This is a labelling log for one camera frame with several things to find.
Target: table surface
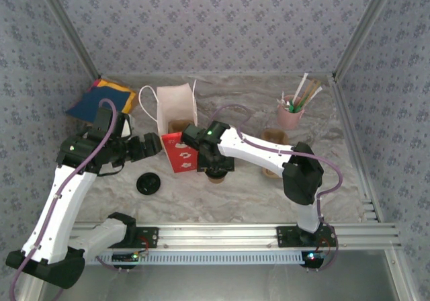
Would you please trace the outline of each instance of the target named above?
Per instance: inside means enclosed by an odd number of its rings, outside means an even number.
[[[135,89],[143,85],[191,86],[197,79],[198,124],[206,126],[212,112],[226,104],[247,106],[253,117],[243,132],[260,137],[265,128],[279,128],[276,122],[277,101],[282,91],[293,94],[300,77],[110,77]],[[286,131],[290,144],[299,141],[310,145],[316,155],[336,163],[343,173],[343,185],[322,200],[322,212],[329,222],[354,223],[363,219],[362,197],[349,160],[339,115],[328,84],[307,106],[297,129]],[[156,103],[147,90],[142,96],[147,110],[156,115]],[[134,134],[156,132],[156,124],[137,106]],[[240,109],[227,109],[217,120],[233,126],[245,115]],[[337,183],[337,174],[326,165],[322,189]],[[102,172],[112,169],[103,168]],[[160,190],[144,196],[136,189],[136,180],[146,172],[161,178]],[[270,179],[260,167],[236,159],[235,172],[221,184],[210,183],[203,173],[188,171],[174,174],[164,152],[135,163],[127,163],[117,175],[99,178],[86,195],[77,221],[104,221],[112,212],[123,212],[139,222],[295,222],[296,205],[284,195],[281,179]]]

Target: pink cup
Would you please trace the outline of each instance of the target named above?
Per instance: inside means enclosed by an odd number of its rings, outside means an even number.
[[[289,101],[293,98],[294,95],[287,95],[284,97],[284,100]],[[294,106],[298,105],[301,99],[301,97],[297,97]],[[285,110],[282,104],[279,104],[277,107],[277,123],[284,130],[293,130],[297,127],[298,121],[300,121],[300,118],[302,118],[303,113],[304,110],[301,110],[297,113],[291,113],[290,111]]]

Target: blue patterned wall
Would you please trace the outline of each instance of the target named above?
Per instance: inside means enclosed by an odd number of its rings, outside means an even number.
[[[369,0],[61,0],[100,73],[333,71]]]
[[[388,0],[341,84],[385,220],[430,300],[430,0]]]
[[[64,110],[90,80],[43,0],[0,0],[0,299],[9,251],[32,230],[59,144],[76,129]]]

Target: blue cloth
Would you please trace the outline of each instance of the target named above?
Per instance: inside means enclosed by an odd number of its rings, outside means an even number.
[[[90,92],[85,93],[82,99],[72,108],[66,111],[66,114],[78,118],[82,121],[93,123],[99,102],[103,98],[108,98],[113,101],[116,109],[120,112],[126,105],[130,92],[118,91],[111,87],[96,87]],[[110,108],[108,103],[103,103],[104,108]]]

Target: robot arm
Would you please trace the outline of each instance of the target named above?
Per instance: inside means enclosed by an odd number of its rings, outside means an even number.
[[[13,251],[7,257],[8,266],[18,268],[30,251],[49,213],[51,203],[64,180],[95,150],[106,135],[112,119],[112,111],[99,108],[96,119],[86,132],[71,136],[60,147],[56,162],[54,183],[45,207],[32,235],[21,251]],[[157,154],[161,142],[155,133],[131,137],[130,117],[118,114],[114,131],[99,153],[76,174],[65,186],[44,236],[23,271],[62,288],[71,287],[81,275],[85,259],[127,239],[127,234],[136,227],[136,221],[127,215],[112,214],[103,224],[95,227],[88,235],[70,241],[70,233],[75,223],[79,207],[85,194],[99,175],[104,164],[113,167],[124,166],[126,161],[135,162]]]
[[[281,151],[313,154],[310,147],[301,142],[292,147],[244,136],[255,144],[277,150],[278,154],[244,143],[235,128],[217,121],[207,129],[190,124],[183,131],[182,141],[199,152],[198,171],[204,171],[208,177],[217,179],[234,171],[233,158],[259,165],[282,177],[285,195],[296,203],[298,227],[308,233],[316,232],[320,220],[315,195],[322,184],[324,170],[317,160],[280,154]]]

